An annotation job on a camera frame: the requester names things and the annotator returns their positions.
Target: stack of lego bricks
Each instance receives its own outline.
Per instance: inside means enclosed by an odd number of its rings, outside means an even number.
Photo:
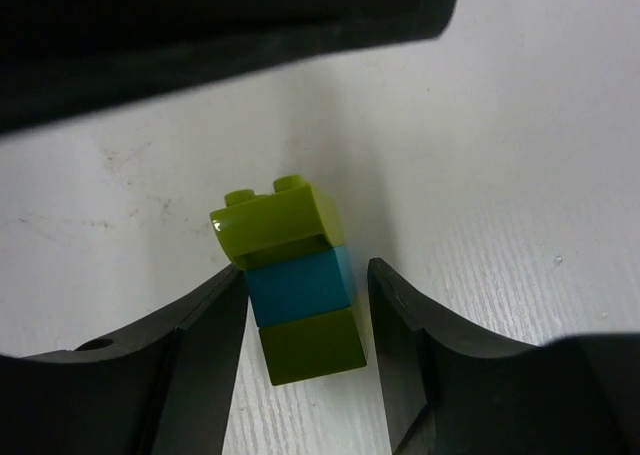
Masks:
[[[273,188],[229,193],[226,208],[211,213],[222,249],[245,272],[271,383],[365,366],[333,200],[299,175]]]

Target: blue lego brick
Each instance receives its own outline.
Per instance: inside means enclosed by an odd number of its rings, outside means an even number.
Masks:
[[[355,282],[345,246],[245,272],[258,327],[351,306]]]

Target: dark green lego brick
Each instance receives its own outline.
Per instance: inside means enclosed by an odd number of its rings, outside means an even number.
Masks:
[[[211,212],[222,249],[241,270],[251,270],[344,245],[331,197],[299,175],[273,182],[275,193],[231,192],[226,208]]]
[[[352,308],[261,328],[260,340],[273,385],[367,364]]]

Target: white table surface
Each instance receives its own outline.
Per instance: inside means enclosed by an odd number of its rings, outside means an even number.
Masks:
[[[227,264],[224,194],[290,172],[335,196],[361,284],[382,256],[520,340],[638,330],[639,1],[459,0],[436,42],[3,141],[0,350],[74,348],[187,293]],[[388,452],[375,357],[274,389],[249,317],[225,455]]]

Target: lego brick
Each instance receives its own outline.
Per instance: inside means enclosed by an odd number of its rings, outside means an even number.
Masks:
[[[258,327],[270,327],[351,306],[355,282],[347,248],[245,272]]]
[[[222,249],[241,270],[251,270],[344,245],[331,197],[299,175],[273,182],[275,193],[239,190],[226,208],[211,212]]]
[[[273,385],[367,364],[352,308],[261,328],[260,340]]]

